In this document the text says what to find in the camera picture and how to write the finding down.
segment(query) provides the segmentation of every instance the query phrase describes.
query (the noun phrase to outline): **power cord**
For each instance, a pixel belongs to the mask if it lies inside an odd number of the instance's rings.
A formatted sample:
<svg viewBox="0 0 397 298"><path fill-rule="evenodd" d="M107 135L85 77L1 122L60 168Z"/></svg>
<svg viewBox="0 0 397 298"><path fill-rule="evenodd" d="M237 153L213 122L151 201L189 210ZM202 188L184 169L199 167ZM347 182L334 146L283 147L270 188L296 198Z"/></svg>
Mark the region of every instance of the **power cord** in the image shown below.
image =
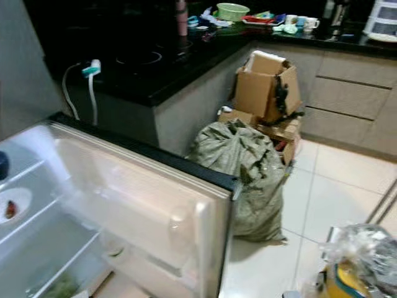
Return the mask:
<svg viewBox="0 0 397 298"><path fill-rule="evenodd" d="M97 106L97 101L95 99L93 82L94 82L94 75L90 74L88 76L88 90L92 104L92 124L96 126L98 125L98 106Z"/></svg>
<svg viewBox="0 0 397 298"><path fill-rule="evenodd" d="M79 114L77 113L76 107L74 106L74 104L72 103L72 101L71 101L71 99L70 99L70 97L69 97L68 88L66 87L66 78L68 77L69 71L70 71L72 68L79 66L80 64L81 64L81 63L77 63L77 64L75 64L75 65L69 66L69 67L65 70L65 73L63 74L63 77L62 77L62 90L63 90L63 95L65 95L66 102L68 103L70 109L72 110L72 113L73 113L73 115L74 115L74 118L76 118L77 120L80 120Z"/></svg>
<svg viewBox="0 0 397 298"><path fill-rule="evenodd" d="M93 59L91 65L81 71L83 76L88 78L89 97L91 98L92 104L92 124L95 126L98 125L98 106L94 94L94 76L99 74L100 71L101 67L98 59Z"/></svg>

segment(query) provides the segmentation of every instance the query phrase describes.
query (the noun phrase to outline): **green bowl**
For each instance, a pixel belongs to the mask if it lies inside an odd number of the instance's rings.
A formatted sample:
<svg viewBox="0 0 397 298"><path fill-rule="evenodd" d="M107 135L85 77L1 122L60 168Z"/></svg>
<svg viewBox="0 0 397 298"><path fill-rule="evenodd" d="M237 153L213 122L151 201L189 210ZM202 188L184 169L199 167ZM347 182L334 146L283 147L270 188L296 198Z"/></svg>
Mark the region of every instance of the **green bowl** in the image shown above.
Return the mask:
<svg viewBox="0 0 397 298"><path fill-rule="evenodd" d="M233 22L238 22L249 12L248 7L234 3L218 3L216 6L218 6L218 17L220 19Z"/></svg>

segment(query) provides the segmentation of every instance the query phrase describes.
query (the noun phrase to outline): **refrigerator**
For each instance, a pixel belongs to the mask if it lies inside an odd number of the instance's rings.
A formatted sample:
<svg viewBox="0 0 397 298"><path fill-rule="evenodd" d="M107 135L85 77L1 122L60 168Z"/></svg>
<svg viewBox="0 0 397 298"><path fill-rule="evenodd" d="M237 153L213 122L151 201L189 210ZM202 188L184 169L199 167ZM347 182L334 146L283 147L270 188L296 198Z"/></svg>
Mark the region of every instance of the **refrigerator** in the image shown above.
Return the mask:
<svg viewBox="0 0 397 298"><path fill-rule="evenodd" d="M111 271L148 297L218 297L235 177L62 113L0 151L2 298L92 295Z"/></svg>

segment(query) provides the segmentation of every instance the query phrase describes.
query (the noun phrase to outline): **plastic bag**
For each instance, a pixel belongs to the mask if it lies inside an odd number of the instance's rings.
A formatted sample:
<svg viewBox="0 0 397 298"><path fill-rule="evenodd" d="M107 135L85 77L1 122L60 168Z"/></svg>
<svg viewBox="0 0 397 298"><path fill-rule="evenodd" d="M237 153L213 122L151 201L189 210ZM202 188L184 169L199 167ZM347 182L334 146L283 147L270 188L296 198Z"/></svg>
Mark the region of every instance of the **plastic bag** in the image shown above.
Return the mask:
<svg viewBox="0 0 397 298"><path fill-rule="evenodd" d="M340 229L335 241L324 245L326 261L354 265L369 292L397 295L397 241L377 225L358 224Z"/></svg>

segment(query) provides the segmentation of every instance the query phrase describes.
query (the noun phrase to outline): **cardboard box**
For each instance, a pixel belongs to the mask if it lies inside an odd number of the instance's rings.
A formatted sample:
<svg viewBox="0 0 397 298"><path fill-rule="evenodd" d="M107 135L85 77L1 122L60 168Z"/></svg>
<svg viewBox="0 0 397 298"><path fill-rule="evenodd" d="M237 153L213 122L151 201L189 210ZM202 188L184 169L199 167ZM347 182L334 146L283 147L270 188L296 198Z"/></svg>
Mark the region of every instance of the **cardboard box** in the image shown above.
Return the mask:
<svg viewBox="0 0 397 298"><path fill-rule="evenodd" d="M287 68L282 74L280 74L280 77L282 84L288 85L288 95L285 99L285 104L287 106L287 115L291 115L302 104L298 86L297 68L295 66ZM273 89L268 98L267 109L263 120L266 122L274 122L281 117L282 114L277 109L275 91Z"/></svg>
<svg viewBox="0 0 397 298"><path fill-rule="evenodd" d="M286 120L273 126L259 124L256 129L270 138L292 142L299 135L301 124L301 117L299 116L296 119Z"/></svg>
<svg viewBox="0 0 397 298"><path fill-rule="evenodd" d="M285 58L256 50L251 53L246 66L253 73L277 75L283 71L284 63Z"/></svg>
<svg viewBox="0 0 397 298"><path fill-rule="evenodd" d="M295 156L295 142L287 143L282 152L282 158L285 166L289 166Z"/></svg>
<svg viewBox="0 0 397 298"><path fill-rule="evenodd" d="M251 69L264 70L265 62L265 58L255 59ZM248 71L244 67L238 70L234 107L236 110L262 117L266 122L273 122L282 116L276 105L275 75L280 76L283 85L288 85L288 95L285 99L287 115L292 114L299 107L301 100L297 68L287 61L269 60L268 63L272 65L267 70L271 73Z"/></svg>
<svg viewBox="0 0 397 298"><path fill-rule="evenodd" d="M233 120L235 118L240 119L245 124L250 125L251 127L256 128L258 123L258 117L252 114L248 114L245 112L240 112L237 110L232 110L230 113L223 111L218 118L219 122L227 122L229 120Z"/></svg>
<svg viewBox="0 0 397 298"><path fill-rule="evenodd" d="M277 143L279 142L284 142L284 141L278 141L278 140L272 140L273 144L276 147ZM289 166L291 161L293 160L293 157L295 156L295 142L286 142L284 148L282 151L278 151L281 160L283 161L285 166Z"/></svg>

